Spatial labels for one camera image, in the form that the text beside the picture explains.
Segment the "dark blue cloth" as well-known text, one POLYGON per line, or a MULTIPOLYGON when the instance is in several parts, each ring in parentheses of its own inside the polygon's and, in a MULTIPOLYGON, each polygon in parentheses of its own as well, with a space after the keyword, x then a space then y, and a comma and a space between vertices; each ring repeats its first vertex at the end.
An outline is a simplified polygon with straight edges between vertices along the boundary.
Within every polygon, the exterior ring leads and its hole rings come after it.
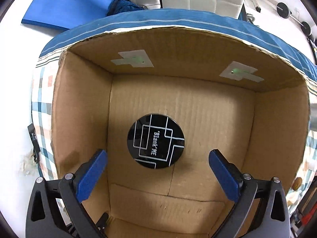
POLYGON ((144 9, 144 7, 135 4, 130 0, 113 0, 109 5, 106 16, 112 16, 123 12, 140 11, 144 9))

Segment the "cardboard box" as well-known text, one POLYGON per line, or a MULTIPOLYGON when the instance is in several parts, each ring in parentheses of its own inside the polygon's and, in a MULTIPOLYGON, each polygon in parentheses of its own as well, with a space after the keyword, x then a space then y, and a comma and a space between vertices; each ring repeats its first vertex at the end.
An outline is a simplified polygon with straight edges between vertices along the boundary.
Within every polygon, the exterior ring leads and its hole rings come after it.
POLYGON ((59 176, 99 148, 108 153, 84 207, 110 214, 108 237, 211 237, 232 208, 212 173, 218 149, 287 191, 303 160, 310 113, 304 77, 268 51, 182 27, 107 33, 64 49, 54 83, 51 140, 59 176), (185 148, 165 169, 130 155, 142 116, 180 125, 185 148))

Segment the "barbell on floor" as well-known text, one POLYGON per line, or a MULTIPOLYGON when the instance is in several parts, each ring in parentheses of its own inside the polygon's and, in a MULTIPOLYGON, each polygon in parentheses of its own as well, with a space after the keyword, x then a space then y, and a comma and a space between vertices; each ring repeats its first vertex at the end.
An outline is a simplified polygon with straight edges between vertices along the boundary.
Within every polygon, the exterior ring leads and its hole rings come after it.
POLYGON ((312 35, 312 31, 311 31, 311 28, 310 28, 310 25, 303 21, 301 22, 300 20, 298 20, 295 16, 292 15, 292 12, 290 11, 290 9, 288 8, 288 6, 283 3, 283 2, 279 2, 277 5, 276 5, 276 10, 277 10, 277 13, 278 15, 281 17, 281 18, 284 18, 284 19, 288 19, 288 18, 292 18, 296 23, 299 24, 303 34, 309 39, 311 40, 312 42, 315 42, 315 38, 314 36, 312 35))

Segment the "plaid tablecloth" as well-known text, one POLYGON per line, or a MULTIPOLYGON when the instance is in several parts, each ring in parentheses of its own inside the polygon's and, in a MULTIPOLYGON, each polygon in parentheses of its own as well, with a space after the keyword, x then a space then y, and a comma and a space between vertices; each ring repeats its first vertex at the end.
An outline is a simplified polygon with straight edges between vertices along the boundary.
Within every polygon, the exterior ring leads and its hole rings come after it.
POLYGON ((316 65, 303 53, 280 38, 242 20, 219 16, 211 12, 185 9, 124 12, 94 20, 53 38, 42 50, 36 64, 39 79, 34 80, 32 86, 32 120, 39 141, 40 158, 43 160, 40 164, 40 172, 44 174, 44 177, 57 178, 49 131, 52 119, 53 84, 63 50, 74 43, 103 33, 160 26, 186 27, 220 33, 237 38, 246 44, 265 48, 291 62, 303 73, 310 84, 316 86, 316 65))

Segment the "black round tin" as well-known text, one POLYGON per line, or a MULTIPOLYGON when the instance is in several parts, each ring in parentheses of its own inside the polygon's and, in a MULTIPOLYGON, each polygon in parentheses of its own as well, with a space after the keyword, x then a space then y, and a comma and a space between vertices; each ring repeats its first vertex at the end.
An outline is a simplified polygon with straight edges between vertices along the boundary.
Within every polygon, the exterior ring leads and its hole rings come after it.
POLYGON ((185 136, 174 119, 162 114, 147 114, 136 120, 127 135, 131 157, 149 169, 164 169, 182 156, 185 136))

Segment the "blue folded mat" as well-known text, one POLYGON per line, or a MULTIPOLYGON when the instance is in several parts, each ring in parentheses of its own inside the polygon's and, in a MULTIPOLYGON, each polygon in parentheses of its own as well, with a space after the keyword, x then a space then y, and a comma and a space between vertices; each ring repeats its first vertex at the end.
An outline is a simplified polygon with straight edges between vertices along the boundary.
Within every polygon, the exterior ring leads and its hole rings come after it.
POLYGON ((104 18, 114 0, 33 0, 23 24, 68 30, 104 18))

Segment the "crumpled clear plastic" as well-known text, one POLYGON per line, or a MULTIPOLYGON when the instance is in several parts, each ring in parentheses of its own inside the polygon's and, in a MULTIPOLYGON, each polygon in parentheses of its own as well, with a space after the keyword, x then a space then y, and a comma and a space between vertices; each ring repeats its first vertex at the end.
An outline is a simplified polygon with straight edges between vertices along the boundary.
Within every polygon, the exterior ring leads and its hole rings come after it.
POLYGON ((25 176, 34 176, 37 171, 37 164, 34 160, 34 152, 30 151, 23 157, 20 172, 25 176))

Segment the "brown walnut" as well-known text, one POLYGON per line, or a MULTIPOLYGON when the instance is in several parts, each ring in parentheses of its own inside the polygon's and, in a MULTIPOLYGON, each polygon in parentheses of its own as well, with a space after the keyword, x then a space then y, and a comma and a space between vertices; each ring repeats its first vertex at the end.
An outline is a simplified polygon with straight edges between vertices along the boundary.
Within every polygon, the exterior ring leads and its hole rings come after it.
POLYGON ((303 179, 301 177, 297 177, 292 184, 292 190, 297 191, 301 187, 302 183, 303 179))

